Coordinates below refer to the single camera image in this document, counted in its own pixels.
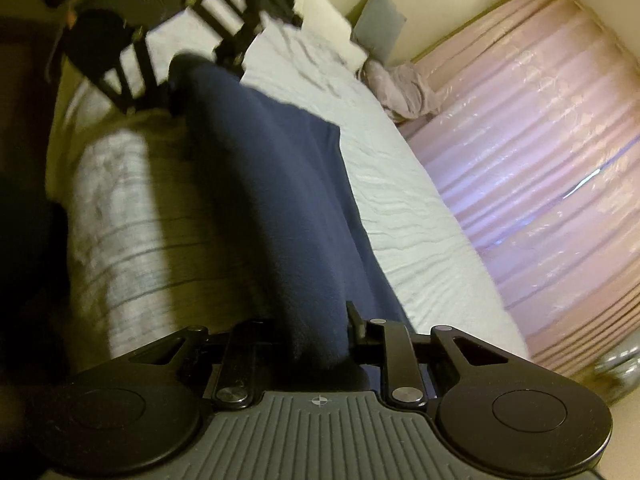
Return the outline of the navy blue garment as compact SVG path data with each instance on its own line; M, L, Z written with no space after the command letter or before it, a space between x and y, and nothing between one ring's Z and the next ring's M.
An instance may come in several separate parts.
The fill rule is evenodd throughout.
M340 129L271 99L202 56L176 55L172 93L215 218L258 288L258 350L271 385L363 386L349 354L352 302L405 322L373 252L340 150Z

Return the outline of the white long bolster pillow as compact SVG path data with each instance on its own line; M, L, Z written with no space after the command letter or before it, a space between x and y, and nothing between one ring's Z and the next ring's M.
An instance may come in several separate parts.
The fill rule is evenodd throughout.
M303 30L324 40L353 74L360 70L367 52L352 42L352 25L330 0L295 0L294 11L303 20Z

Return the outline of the grey square pillow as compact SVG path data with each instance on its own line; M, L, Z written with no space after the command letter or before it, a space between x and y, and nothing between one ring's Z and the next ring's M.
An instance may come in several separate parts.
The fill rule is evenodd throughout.
M352 26L352 41L381 64L390 60L407 18L393 0L363 0Z

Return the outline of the grey striped bedspread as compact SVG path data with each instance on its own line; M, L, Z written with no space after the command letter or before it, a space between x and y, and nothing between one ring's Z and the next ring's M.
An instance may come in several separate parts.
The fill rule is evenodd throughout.
M149 44L185 118L120 114L62 66L46 188L68 215L78 368L259 320L278 370L335 370L349 306L527 356L430 176L324 40L269 22L242 77L212 63L214 36L189 15Z

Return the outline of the pink crumpled blanket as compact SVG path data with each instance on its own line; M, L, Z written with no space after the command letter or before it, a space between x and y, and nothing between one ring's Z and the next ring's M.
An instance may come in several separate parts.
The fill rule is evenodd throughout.
M359 79L395 124L438 113L442 106L442 99L412 63L386 68L369 58L359 72Z

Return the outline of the pink curtain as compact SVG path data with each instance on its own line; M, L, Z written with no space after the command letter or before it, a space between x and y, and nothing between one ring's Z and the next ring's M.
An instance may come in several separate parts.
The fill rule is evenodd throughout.
M534 360L562 374L639 325L639 66L575 0L510 0L416 62L405 136Z

